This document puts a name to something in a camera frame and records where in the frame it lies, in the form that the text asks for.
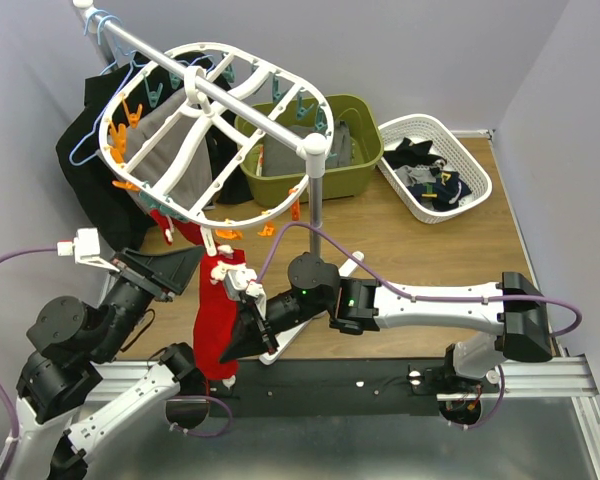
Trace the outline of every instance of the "wooden floor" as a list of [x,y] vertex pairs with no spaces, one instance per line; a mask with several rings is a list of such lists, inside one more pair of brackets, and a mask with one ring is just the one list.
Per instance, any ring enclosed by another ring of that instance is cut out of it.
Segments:
[[[495,162],[485,139],[463,139],[493,181],[491,197],[475,209],[438,225],[425,225],[415,219],[379,171],[367,191],[359,196],[324,203],[324,230],[350,251],[360,250],[365,261],[385,278],[411,285],[472,285],[498,281],[501,272],[518,271],[529,278],[529,270],[511,212],[504,195]],[[218,207],[209,217],[216,219],[249,218],[261,208],[253,202],[234,207]],[[303,220],[308,221],[306,208]],[[290,219],[283,214],[276,220],[282,225]],[[245,238],[233,242],[234,248],[246,251],[248,265],[256,271],[262,266],[271,246],[255,230],[245,231]],[[288,263],[304,250],[308,232],[288,231],[264,279],[269,296],[289,288]],[[189,244],[176,236],[173,249]],[[164,252],[168,248],[157,229],[147,235],[145,252]],[[324,243],[323,258],[340,265],[344,259]],[[364,272],[357,272],[367,277]],[[193,323],[198,308],[198,278],[195,275],[187,291],[171,304],[154,303],[154,325],[120,359],[145,359],[173,342],[192,342]],[[285,352],[285,358],[347,357],[431,357],[442,356],[453,342],[472,335],[469,330],[442,327],[408,327],[367,332],[349,336],[328,327],[327,320],[313,321]]]

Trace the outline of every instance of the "clothing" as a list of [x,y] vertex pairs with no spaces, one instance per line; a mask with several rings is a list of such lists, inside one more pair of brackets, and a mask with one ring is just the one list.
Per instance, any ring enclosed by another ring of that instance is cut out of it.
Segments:
[[410,187],[417,183],[435,183],[436,177],[431,173],[431,170],[403,165],[395,171],[395,174],[406,187]]
[[395,150],[385,151],[382,156],[393,170],[403,165],[409,167],[429,166],[436,164],[436,160],[443,160],[441,156],[429,153],[432,146],[433,142],[431,140],[413,143],[405,137]]
[[235,375],[238,371],[236,360],[220,363],[220,357],[231,342],[233,325],[238,309],[236,302],[227,298],[222,282],[211,283],[211,270],[218,262],[231,265],[245,263],[242,250],[234,250],[233,258],[221,254],[209,257],[205,254],[200,262],[199,298],[200,306],[193,327],[193,351],[196,367],[208,380],[223,380]]
[[[125,158],[130,159],[142,147],[143,143],[151,138],[164,124],[168,116],[185,101],[184,90],[175,92],[171,98],[156,108],[149,115],[141,118],[138,126],[127,129],[127,150]],[[176,158],[182,142],[195,122],[194,118],[183,117],[177,121],[165,136],[155,145],[147,156],[133,170],[133,175],[141,181],[155,184],[167,171]],[[211,163],[206,140],[193,154],[189,167],[184,172],[180,181],[169,192],[169,196],[179,205],[189,209],[200,198],[204,191],[211,185]],[[129,191],[134,198],[135,192]]]
[[433,208],[441,212],[457,208],[458,201],[471,193],[458,172],[448,171],[440,172],[435,183],[416,184],[407,189],[420,203],[430,200]]
[[[202,56],[201,53],[192,52],[180,55],[178,59],[191,62],[200,56]],[[140,54],[136,54],[135,61],[138,64],[144,64],[147,59]],[[211,66],[207,59],[203,59],[198,63],[205,68]],[[130,65],[126,65],[107,75],[85,80],[85,108],[63,133],[56,145],[60,168],[73,189],[80,206],[90,222],[98,228],[104,240],[114,250],[121,250],[124,247],[139,249],[147,229],[153,226],[154,222],[138,208],[126,191],[112,185],[111,182],[116,177],[102,161],[96,158],[76,167],[69,161],[69,155],[82,138],[91,132],[93,122],[120,86],[129,72],[129,68],[131,68]],[[134,67],[134,74],[138,71],[139,68]],[[158,67],[149,76],[149,82],[154,88],[160,83],[164,85],[157,105],[159,107],[174,92],[171,88],[169,72],[162,67]],[[225,90],[229,89],[229,84],[222,76],[219,76],[215,83]],[[143,105],[143,115],[149,115],[154,110],[149,104],[146,89],[142,87],[135,88],[126,101],[129,110],[132,112],[137,110],[140,103]],[[235,120],[235,115],[231,112],[225,112],[223,117],[231,124]],[[116,126],[120,123],[125,125],[128,123],[122,107],[113,115],[113,123]],[[207,134],[207,146],[212,173],[217,175],[235,155],[237,147],[234,142],[215,127],[210,129]],[[74,156],[74,161],[79,162],[97,151],[98,148],[99,143],[96,133],[83,142]],[[251,192],[244,174],[240,169],[236,169],[225,182],[225,187],[222,189],[217,201],[220,203],[241,203],[251,198]]]
[[[313,127],[292,125],[288,128],[301,138],[305,138],[310,133],[313,133]],[[339,122],[334,128],[331,156],[327,157],[325,168],[329,170],[332,168],[348,167],[351,165],[352,156],[353,146],[349,127],[345,122]],[[270,135],[264,138],[263,177],[294,175],[304,173],[305,171],[305,162],[296,155],[295,151],[278,142]]]

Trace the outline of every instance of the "gray cloth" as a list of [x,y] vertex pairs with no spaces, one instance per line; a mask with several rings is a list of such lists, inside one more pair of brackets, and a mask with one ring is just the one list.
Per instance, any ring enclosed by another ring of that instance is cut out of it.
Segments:
[[413,168],[408,165],[403,165],[395,170],[395,174],[406,187],[411,187],[417,183],[436,182],[436,178],[431,175],[428,168]]
[[[305,138],[310,133],[313,133],[312,127],[292,125],[288,128],[301,138]],[[351,165],[352,156],[353,148],[349,127],[345,122],[339,122],[333,132],[331,156],[327,158],[325,167],[327,170],[348,167]],[[264,138],[263,177],[279,177],[281,175],[304,173],[305,171],[304,160],[298,157],[296,152],[284,146],[270,135]]]
[[[158,131],[166,118],[172,115],[185,99],[186,93],[184,89],[180,89],[153,112],[146,117],[142,117],[136,128],[127,128],[125,159],[128,160],[133,157],[140,150],[142,144]],[[133,170],[133,175],[139,180],[154,185],[176,158],[182,142],[195,120],[186,116],[181,117]],[[207,142],[203,138],[193,154],[189,167],[169,195],[182,207],[191,208],[211,185],[211,182],[209,151]],[[130,195],[145,211],[148,210],[147,206],[138,198],[137,193],[130,192]]]

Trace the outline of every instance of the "black cable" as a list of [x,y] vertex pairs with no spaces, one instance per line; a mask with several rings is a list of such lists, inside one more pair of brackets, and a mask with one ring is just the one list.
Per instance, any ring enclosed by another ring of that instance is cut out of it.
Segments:
[[131,340],[129,343],[127,343],[124,347],[120,348],[120,351],[122,353],[125,353],[127,350],[129,350],[131,347],[133,347],[133,344],[136,343],[138,341],[138,339],[142,336],[142,334],[144,332],[146,332],[147,330],[149,330],[149,327],[153,324],[153,321],[156,319],[156,311],[153,308],[149,308],[146,312],[144,312],[143,318],[149,312],[151,312],[153,314],[153,317],[151,317],[151,320],[149,320],[149,322],[144,327],[142,327],[142,330],[140,330],[138,332],[138,335],[136,335],[133,340]]

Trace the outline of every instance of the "orange clothespin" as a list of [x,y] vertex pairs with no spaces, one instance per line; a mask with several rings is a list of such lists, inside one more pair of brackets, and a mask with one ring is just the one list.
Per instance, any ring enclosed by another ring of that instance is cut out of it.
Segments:
[[118,180],[114,180],[111,183],[113,183],[114,187],[122,188],[124,190],[130,190],[132,192],[139,192],[140,191],[140,189],[138,187],[136,187],[131,182],[119,182]]
[[113,160],[118,165],[124,165],[124,157],[120,153],[120,150],[118,150],[116,147],[112,147],[111,145],[107,145],[105,148],[108,148],[109,152],[111,153],[111,156],[113,157]]
[[242,232],[240,230],[215,230],[216,235],[220,238],[224,238],[225,240],[242,240]]
[[129,111],[129,107],[127,106],[127,101],[124,96],[122,97],[122,107],[124,108],[124,114],[127,116],[127,121],[129,122],[129,126],[131,128],[136,128],[138,126],[138,122],[140,122],[140,116],[142,115],[142,104],[138,104],[138,110],[136,113],[131,113]]
[[[289,195],[291,195],[292,193],[295,193],[297,191],[298,191],[297,188],[292,188],[291,190],[289,190]],[[291,220],[293,220],[294,222],[297,222],[298,220],[300,220],[300,199],[299,198],[298,198],[298,200],[293,202],[293,205],[291,205]]]
[[273,225],[273,222],[267,222],[264,226],[264,228],[262,229],[261,232],[258,232],[258,235],[260,235],[261,237],[273,237],[273,235],[276,233],[276,227]]
[[127,151],[127,126],[124,123],[118,125],[118,130],[113,122],[109,122],[109,135],[113,139],[113,144],[120,151],[121,155]]

